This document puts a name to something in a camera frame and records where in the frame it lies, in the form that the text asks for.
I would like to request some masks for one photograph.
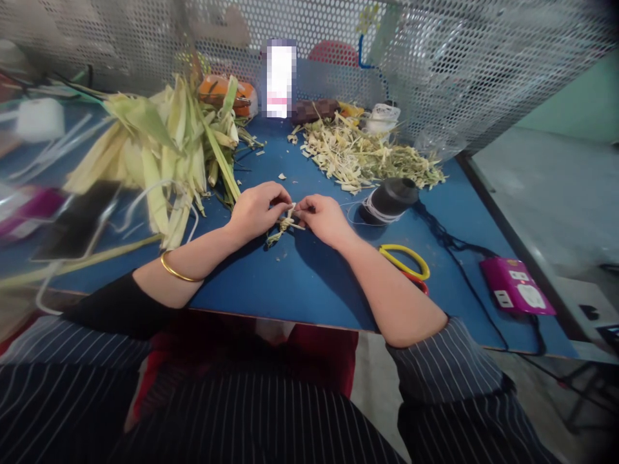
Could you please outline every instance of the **bracelet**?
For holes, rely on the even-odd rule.
[[[185,277],[183,275],[180,275],[178,272],[176,272],[174,269],[172,269],[170,266],[168,266],[168,263],[166,263],[166,255],[172,250],[167,250],[163,252],[163,255],[161,255],[161,264],[163,265],[163,267],[165,267],[166,271],[169,272],[170,274],[172,274],[174,277],[178,277],[179,279],[183,279],[186,280],[187,282],[200,282],[204,279],[192,279],[189,277]]]

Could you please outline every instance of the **perforated metal screen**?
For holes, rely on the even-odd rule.
[[[71,74],[90,63],[96,86],[145,94],[183,69],[190,41],[213,72],[234,73],[258,86],[263,41],[296,39],[299,97],[369,107],[391,99],[402,108],[403,138],[446,128],[475,151],[615,46],[604,5],[0,0],[0,35],[43,68]],[[369,26],[359,67],[361,23]]]

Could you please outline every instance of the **orange container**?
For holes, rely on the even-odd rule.
[[[207,75],[198,89],[200,100],[221,107],[228,91],[229,82],[225,77]],[[233,109],[236,116],[254,117],[258,114],[258,95],[251,84],[239,82]]]

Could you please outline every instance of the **hand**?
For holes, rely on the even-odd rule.
[[[245,244],[267,232],[290,208],[292,199],[286,189],[276,182],[265,182],[241,193],[226,229]]]
[[[338,249],[357,234],[350,227],[340,205],[331,197],[310,195],[295,207],[295,216],[328,246]]]

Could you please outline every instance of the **scissors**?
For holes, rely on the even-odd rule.
[[[419,265],[419,268],[421,268],[421,274],[415,272],[410,267],[400,262],[400,260],[395,258],[391,253],[389,253],[389,250],[402,251],[406,253],[407,255],[409,255],[411,258],[413,258],[417,262],[417,264]],[[421,256],[419,256],[417,253],[415,253],[413,250],[411,250],[408,247],[405,247],[402,245],[394,245],[394,244],[381,245],[380,247],[378,247],[378,251],[381,255],[387,258],[392,264],[394,264],[398,269],[400,269],[402,274],[404,274],[410,281],[416,284],[426,295],[428,295],[427,285],[424,282],[424,280],[427,280],[430,277],[430,268],[427,266],[426,261],[424,261],[424,259]]]

